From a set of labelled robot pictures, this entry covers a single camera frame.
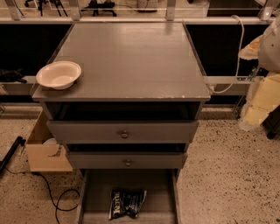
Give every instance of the speckled floor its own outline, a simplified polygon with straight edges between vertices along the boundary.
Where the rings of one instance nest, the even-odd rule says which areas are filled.
[[[0,117],[2,157],[17,136],[27,138],[41,108],[7,106]],[[266,137],[263,127],[240,130],[231,108],[204,108],[189,147],[189,158],[178,178],[184,224],[277,223],[280,218],[280,137]],[[12,172],[28,172],[25,149],[18,148],[7,165]],[[44,173],[53,199],[67,189],[80,190],[77,172]],[[70,192],[60,207],[77,203]],[[58,211],[60,223],[74,223],[76,210]],[[30,173],[0,176],[0,223],[57,223],[46,182]]]

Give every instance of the white cable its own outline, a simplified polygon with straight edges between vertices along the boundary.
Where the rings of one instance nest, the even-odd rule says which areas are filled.
[[[240,44],[239,44],[239,50],[238,50],[238,54],[237,54],[237,67],[236,67],[236,73],[235,73],[235,76],[233,78],[233,81],[232,83],[229,84],[229,86],[227,88],[225,88],[224,90],[221,90],[221,91],[214,91],[213,89],[209,88],[211,92],[215,93],[215,94],[223,94],[225,92],[227,92],[235,83],[234,83],[234,80],[235,78],[237,77],[238,75],[238,72],[239,72],[239,65],[240,65],[240,57],[239,57],[239,52],[240,50],[242,49],[242,42],[243,42],[243,37],[244,37],[244,24],[243,22],[241,21],[241,19],[236,16],[236,15],[233,15],[231,16],[232,18],[235,18],[236,20],[238,20],[241,24],[241,28],[242,28],[242,32],[241,32],[241,39],[240,39]]]

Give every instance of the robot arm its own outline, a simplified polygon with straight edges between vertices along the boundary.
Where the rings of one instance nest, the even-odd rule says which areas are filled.
[[[239,120],[242,130],[258,127],[280,105],[280,16],[263,33],[257,58],[259,67],[268,70],[269,74],[259,83],[252,82],[248,90],[247,103]]]
[[[269,20],[272,14],[277,14],[280,6],[280,0],[255,0],[258,4],[262,5],[262,9],[257,15],[261,20]]]
[[[280,15],[262,35],[258,60],[259,67],[280,74]]]

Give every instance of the white bowl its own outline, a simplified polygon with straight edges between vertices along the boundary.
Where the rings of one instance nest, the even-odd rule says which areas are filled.
[[[37,82],[47,88],[65,89],[73,85],[80,77],[81,67],[72,61],[57,61],[42,67]]]
[[[54,137],[47,139],[43,144],[57,144]]]

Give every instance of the snack bag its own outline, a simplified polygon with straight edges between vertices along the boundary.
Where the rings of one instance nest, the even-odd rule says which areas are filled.
[[[117,219],[128,215],[136,218],[146,198],[147,191],[128,191],[113,189],[109,219]]]

